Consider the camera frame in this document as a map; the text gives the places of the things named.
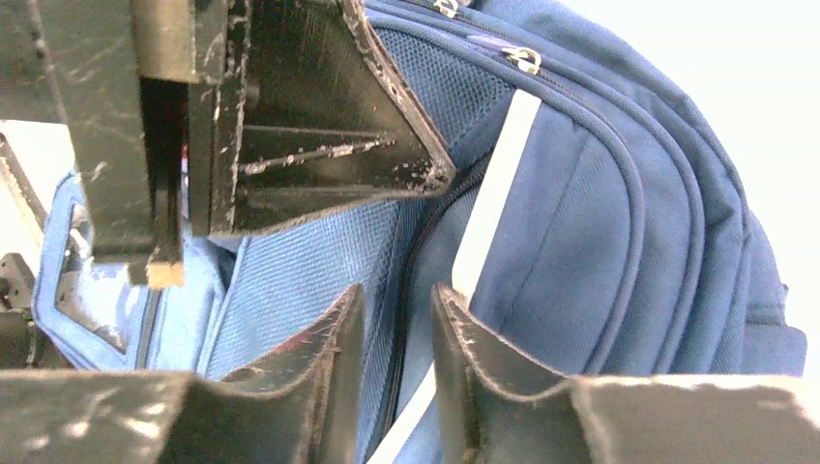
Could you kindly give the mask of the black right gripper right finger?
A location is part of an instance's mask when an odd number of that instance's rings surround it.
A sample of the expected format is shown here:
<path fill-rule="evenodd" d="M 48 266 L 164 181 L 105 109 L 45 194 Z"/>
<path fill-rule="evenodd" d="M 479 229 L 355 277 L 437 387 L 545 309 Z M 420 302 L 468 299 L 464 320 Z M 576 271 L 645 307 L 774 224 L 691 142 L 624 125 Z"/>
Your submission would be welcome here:
<path fill-rule="evenodd" d="M 432 291 L 448 463 L 815 463 L 819 400 L 788 376 L 567 375 Z"/>

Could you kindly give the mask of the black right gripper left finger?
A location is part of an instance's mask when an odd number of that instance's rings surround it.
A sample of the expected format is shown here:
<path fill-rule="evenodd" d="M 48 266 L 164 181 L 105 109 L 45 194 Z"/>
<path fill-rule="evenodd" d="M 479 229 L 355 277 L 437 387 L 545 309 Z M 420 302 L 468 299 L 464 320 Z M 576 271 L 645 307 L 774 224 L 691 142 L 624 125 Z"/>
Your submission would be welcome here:
<path fill-rule="evenodd" d="M 182 371 L 7 370 L 5 463 L 351 463 L 365 298 L 208 381 Z"/>

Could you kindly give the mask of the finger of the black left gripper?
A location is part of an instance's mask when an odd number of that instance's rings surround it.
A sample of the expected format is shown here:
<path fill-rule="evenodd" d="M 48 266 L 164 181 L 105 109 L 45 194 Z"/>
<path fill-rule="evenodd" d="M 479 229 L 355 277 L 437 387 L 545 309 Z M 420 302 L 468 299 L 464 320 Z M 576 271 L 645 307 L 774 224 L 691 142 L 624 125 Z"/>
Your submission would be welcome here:
<path fill-rule="evenodd" d="M 442 135 L 359 1 L 195 1 L 189 224 L 262 235 L 441 193 Z"/>

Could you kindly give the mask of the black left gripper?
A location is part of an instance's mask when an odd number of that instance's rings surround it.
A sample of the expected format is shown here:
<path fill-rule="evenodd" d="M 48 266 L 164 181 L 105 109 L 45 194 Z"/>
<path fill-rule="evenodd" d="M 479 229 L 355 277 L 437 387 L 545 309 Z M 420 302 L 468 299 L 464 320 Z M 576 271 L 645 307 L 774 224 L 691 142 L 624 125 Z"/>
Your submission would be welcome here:
<path fill-rule="evenodd" d="M 5 1 L 1 116 L 69 134 L 98 264 L 183 284 L 182 237 L 210 230 L 225 1 Z"/>

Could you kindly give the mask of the navy blue student backpack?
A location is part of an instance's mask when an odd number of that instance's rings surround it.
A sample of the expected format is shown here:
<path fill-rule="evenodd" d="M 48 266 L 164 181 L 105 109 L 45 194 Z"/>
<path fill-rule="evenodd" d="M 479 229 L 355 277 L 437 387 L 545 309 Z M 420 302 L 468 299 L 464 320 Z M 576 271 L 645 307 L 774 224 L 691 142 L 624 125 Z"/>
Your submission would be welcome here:
<path fill-rule="evenodd" d="M 567 375 L 800 378 L 766 235 L 662 72 L 556 1 L 359 1 L 443 137 L 451 183 L 262 235 L 182 237 L 186 278 L 98 264 L 75 171 L 45 222 L 36 324 L 70 370 L 218 382 L 365 298 L 351 463 L 448 463 L 432 291 Z"/>

